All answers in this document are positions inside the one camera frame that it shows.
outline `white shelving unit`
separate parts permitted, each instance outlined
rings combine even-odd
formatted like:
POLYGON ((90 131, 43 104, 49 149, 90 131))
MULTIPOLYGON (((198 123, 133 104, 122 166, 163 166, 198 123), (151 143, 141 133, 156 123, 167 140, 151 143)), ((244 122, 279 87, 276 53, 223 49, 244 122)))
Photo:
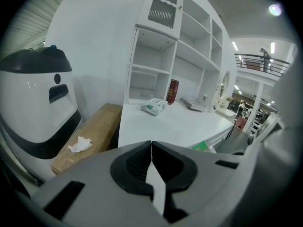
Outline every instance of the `white shelving unit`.
POLYGON ((212 19, 212 29, 213 29, 213 38, 222 47, 222 43, 223 43, 222 29, 217 25, 217 23, 213 19, 212 19))
POLYGON ((221 64, 222 47, 214 37, 212 39, 212 51, 210 59, 216 66, 221 64))
POLYGON ((211 107, 220 76, 223 34, 209 14, 192 0, 145 0, 136 24, 126 103, 166 99, 170 81, 176 79, 177 99, 203 101, 211 107), (167 20, 162 20, 163 13, 167 20), (172 14, 176 17, 169 32, 172 14))
POLYGON ((195 19, 183 12, 180 40, 204 57, 209 57, 210 33, 195 19))
POLYGON ((183 0, 183 12, 190 15, 200 23, 207 31, 210 31, 210 17, 198 4, 192 0, 183 0))
POLYGON ((175 40, 137 28, 128 77, 128 103, 153 97, 166 99, 175 53, 175 40))

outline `gray plastic surface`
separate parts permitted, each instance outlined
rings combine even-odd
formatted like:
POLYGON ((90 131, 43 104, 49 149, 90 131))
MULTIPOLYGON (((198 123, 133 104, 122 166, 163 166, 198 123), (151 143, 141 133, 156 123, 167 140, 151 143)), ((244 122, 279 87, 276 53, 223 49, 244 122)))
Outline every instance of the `gray plastic surface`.
POLYGON ((44 208, 70 181, 85 183, 62 221, 75 227, 165 226, 148 196, 129 194, 110 175, 110 165, 119 155, 143 144, 125 146, 88 157, 45 183, 33 196, 44 208))
MULTIPOLYGON (((198 175, 190 187, 172 195, 177 208, 188 216, 171 224, 183 226, 245 226, 258 219, 286 190, 300 164, 302 129, 274 132, 262 144, 248 146, 244 156, 199 152, 164 146, 197 164, 198 175), (217 160, 239 163, 236 169, 216 165, 217 160)), ((85 183, 63 222, 72 226, 167 226, 149 197, 122 190, 109 173, 119 155, 141 145, 125 146, 80 161, 45 183, 33 197, 46 206, 70 181, 85 183)))

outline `red object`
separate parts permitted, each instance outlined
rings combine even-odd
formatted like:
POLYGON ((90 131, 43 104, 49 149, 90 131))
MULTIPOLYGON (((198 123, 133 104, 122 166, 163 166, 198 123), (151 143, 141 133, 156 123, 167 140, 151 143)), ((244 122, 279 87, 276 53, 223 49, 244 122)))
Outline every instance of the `red object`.
POLYGON ((240 130, 243 130, 246 122, 247 122, 247 119, 244 119, 240 116, 240 117, 238 117, 238 121, 236 122, 236 127, 238 127, 238 129, 240 129, 240 130))
POLYGON ((177 80, 171 80, 169 92, 167 94, 167 99, 166 99, 168 104, 174 103, 178 91, 178 86, 179 86, 179 82, 177 80))

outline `railing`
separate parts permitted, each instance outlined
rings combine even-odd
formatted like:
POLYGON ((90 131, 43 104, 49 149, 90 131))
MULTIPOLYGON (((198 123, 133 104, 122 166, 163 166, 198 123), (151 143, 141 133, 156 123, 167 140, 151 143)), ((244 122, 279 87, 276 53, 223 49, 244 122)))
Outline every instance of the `railing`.
POLYGON ((235 54, 235 56, 237 67, 258 70, 278 77, 282 76, 289 67, 288 62, 275 58, 250 54, 235 54))

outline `white wall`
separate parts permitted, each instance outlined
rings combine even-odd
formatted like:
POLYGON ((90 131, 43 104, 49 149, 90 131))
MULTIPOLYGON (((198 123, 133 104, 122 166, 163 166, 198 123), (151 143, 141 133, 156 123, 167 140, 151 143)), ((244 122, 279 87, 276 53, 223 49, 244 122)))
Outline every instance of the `white wall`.
MULTIPOLYGON (((230 70, 232 95, 236 63, 227 32, 207 0, 193 0, 223 29, 222 71, 230 70)), ((79 110, 87 120, 104 103, 122 104, 134 26, 143 0, 63 0, 45 46, 57 45, 71 63, 79 110)))

